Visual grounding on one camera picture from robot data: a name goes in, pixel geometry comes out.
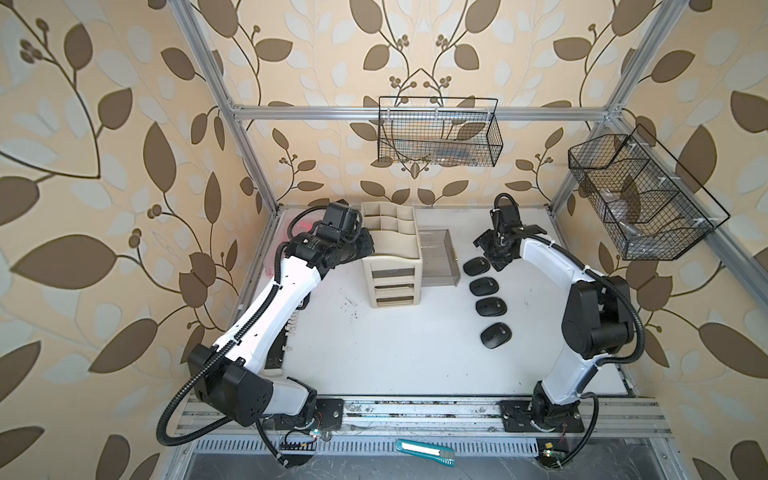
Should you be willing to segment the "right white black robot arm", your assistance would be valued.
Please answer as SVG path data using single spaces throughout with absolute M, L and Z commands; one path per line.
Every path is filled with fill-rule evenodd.
M 492 228 L 474 241 L 490 266 L 501 271 L 522 259 L 567 294 L 561 321 L 565 346 L 534 387 L 528 413 L 532 425 L 550 431 L 576 413 L 589 396 L 586 386 L 602 366 L 631 364 L 641 357 L 646 345 L 643 322 L 626 280 L 592 269 L 547 239 L 541 227 L 525 225 L 510 194 L 496 196 L 490 217 Z

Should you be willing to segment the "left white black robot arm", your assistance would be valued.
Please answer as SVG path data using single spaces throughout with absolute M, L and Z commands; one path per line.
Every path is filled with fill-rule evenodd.
M 309 299 L 327 273 L 366 258 L 374 242 L 361 211 L 343 204 L 320 207 L 323 216 L 309 230 L 287 232 L 275 251 L 273 277 L 242 316 L 212 346 L 190 352 L 189 380 L 170 400 L 156 427 L 157 441 L 167 447 L 196 440 L 230 422 L 263 427 L 269 416 L 315 419 L 315 390 L 291 378 L 263 376 L 268 353 L 290 317 Z M 189 395 L 213 407 L 220 419 L 191 433 L 168 433 L 171 417 Z

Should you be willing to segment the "pink clear plastic case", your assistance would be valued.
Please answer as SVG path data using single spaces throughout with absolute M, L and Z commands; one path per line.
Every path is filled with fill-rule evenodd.
M 277 283 L 281 283 L 281 262 L 282 259 L 285 257 L 285 250 L 287 249 L 290 241 L 296 236 L 294 233 L 294 228 L 298 223 L 301 222 L 301 217 L 296 216 L 291 220 L 291 222 L 288 224 L 287 230 L 286 230 L 286 238 L 282 240 L 275 249 L 274 254 L 274 260 L 273 260 L 273 280 Z

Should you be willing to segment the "aluminium front rail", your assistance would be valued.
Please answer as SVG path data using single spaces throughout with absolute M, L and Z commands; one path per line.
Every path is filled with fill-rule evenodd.
M 524 396 L 321 396 L 344 400 L 343 421 L 338 434 L 405 434 L 410 436 L 482 436 L 510 434 L 540 437 L 576 437 L 582 433 L 506 433 L 498 403 Z M 593 402 L 583 399 L 577 415 L 587 428 Z M 654 400 L 602 397 L 599 399 L 595 438 L 670 438 L 671 428 Z

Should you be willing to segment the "teal utility knife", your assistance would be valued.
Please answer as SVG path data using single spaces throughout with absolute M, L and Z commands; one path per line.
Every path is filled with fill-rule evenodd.
M 399 453 L 431 460 L 443 466 L 455 466 L 455 452 L 449 447 L 398 439 L 395 442 L 395 449 Z

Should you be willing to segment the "beige drawer organizer cabinet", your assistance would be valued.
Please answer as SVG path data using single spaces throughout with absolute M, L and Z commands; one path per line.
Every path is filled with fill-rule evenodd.
M 418 305 L 423 255 L 415 209 L 389 202 L 361 204 L 374 252 L 362 259 L 372 307 Z

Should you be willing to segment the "black tool strip on table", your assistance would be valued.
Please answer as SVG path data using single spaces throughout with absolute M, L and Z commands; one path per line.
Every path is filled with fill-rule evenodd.
M 265 362 L 264 370 L 265 371 L 278 371 L 281 370 L 284 363 L 284 358 L 287 348 L 287 342 L 288 337 L 293 334 L 293 332 L 296 329 L 296 322 L 298 321 L 299 312 L 306 309 L 306 307 L 309 305 L 311 295 L 308 294 L 302 302 L 299 304 L 297 309 L 291 314 L 288 321 L 282 328 L 282 330 L 278 333 L 278 336 L 272 343 Z

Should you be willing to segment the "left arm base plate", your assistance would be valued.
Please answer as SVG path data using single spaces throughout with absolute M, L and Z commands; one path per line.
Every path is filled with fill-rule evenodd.
M 339 430 L 343 421 L 345 402 L 341 398 L 310 398 L 296 416 L 273 414 L 263 423 L 270 430 Z

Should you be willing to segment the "black computer mouse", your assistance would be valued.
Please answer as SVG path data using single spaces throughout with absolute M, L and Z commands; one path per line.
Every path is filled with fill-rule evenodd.
M 494 278 L 486 276 L 471 281 L 469 289 L 474 296 L 484 297 L 497 293 L 499 284 Z
M 465 262 L 462 266 L 464 273 L 470 277 L 479 276 L 490 270 L 491 266 L 489 261 L 483 257 L 478 256 Z
M 481 317 L 499 317 L 505 315 L 508 308 L 503 299 L 488 296 L 476 301 L 475 310 Z
M 504 345 L 511 337 L 511 328 L 503 322 L 496 322 L 488 326 L 480 334 L 481 343 L 490 350 Z

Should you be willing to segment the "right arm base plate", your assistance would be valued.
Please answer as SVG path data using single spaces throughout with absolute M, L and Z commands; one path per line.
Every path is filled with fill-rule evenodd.
M 532 422 L 529 399 L 501 400 L 498 407 L 506 433 L 569 434 L 584 433 L 586 430 L 583 420 L 573 410 L 538 425 Z

